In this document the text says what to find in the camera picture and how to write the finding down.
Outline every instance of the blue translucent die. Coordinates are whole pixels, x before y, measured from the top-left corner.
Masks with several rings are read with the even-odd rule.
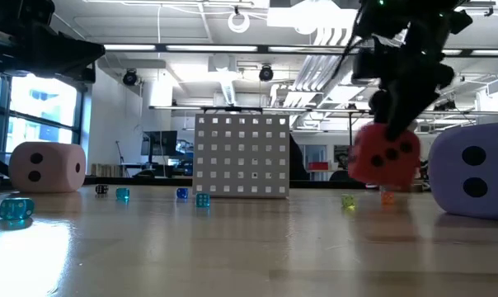
[[[176,190],[177,199],[189,199],[189,189],[187,188],[178,188]]]
[[[7,198],[0,204],[0,218],[27,219],[35,211],[35,202],[29,198]]]
[[[206,193],[196,194],[196,206],[197,207],[209,207],[210,206],[210,195]]]
[[[130,189],[129,188],[119,188],[115,191],[117,200],[128,200],[130,199]]]

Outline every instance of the red box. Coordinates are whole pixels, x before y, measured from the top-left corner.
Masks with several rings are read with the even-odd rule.
[[[308,170],[330,170],[330,163],[328,163],[328,162],[310,162],[310,163],[308,163]]]

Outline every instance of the ceiling light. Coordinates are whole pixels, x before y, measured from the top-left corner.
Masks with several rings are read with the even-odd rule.
[[[471,55],[490,55],[498,56],[498,49],[477,49],[474,50]]]
[[[311,34],[317,28],[351,29],[356,9],[340,9],[331,0],[301,1],[292,7],[270,7],[267,26],[290,27],[300,34]]]
[[[156,45],[104,45],[106,50],[156,50]]]
[[[150,109],[171,111],[201,111],[199,106],[149,106]]]
[[[314,109],[312,111],[314,111],[314,112],[331,112],[331,113],[339,113],[339,112],[342,112],[342,113],[365,112],[365,110],[321,109],[321,108],[317,108],[317,109]]]
[[[121,3],[121,4],[141,4],[141,5],[198,5],[203,4],[205,6],[232,6],[236,5],[239,7],[253,7],[255,4],[253,2],[239,2],[239,1],[177,1],[177,0],[83,0],[88,3]]]
[[[250,45],[167,45],[171,52],[256,52],[257,46]]]
[[[242,16],[243,17],[243,22],[240,25],[235,25],[234,24],[234,17],[236,16]],[[249,21],[249,16],[245,13],[232,13],[229,18],[227,19],[227,25],[229,26],[229,29],[231,29],[232,32],[234,33],[243,33],[249,29],[249,25],[251,22]]]
[[[308,111],[307,108],[262,108],[263,111],[287,111],[287,112],[304,112]]]
[[[271,53],[291,53],[291,54],[342,54],[342,46],[270,46]]]
[[[444,49],[443,50],[443,53],[447,56],[457,56],[457,55],[460,55],[462,53],[462,50],[461,49]]]

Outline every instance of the wooden table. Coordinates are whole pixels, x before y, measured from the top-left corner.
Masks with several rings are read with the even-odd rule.
[[[128,204],[115,188],[29,195],[32,219],[0,222],[0,296],[498,296],[498,223],[429,194],[292,190],[207,210],[175,188],[131,186]]]

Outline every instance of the window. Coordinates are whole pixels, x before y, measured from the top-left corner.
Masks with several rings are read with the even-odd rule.
[[[54,78],[12,78],[11,110],[73,126],[77,90]]]
[[[6,151],[12,152],[16,146],[26,141],[60,142],[70,144],[72,131],[51,127],[32,121],[9,118]]]
[[[0,152],[25,141],[78,143],[80,98],[75,87],[57,79],[0,78],[0,107],[6,111],[0,114]]]

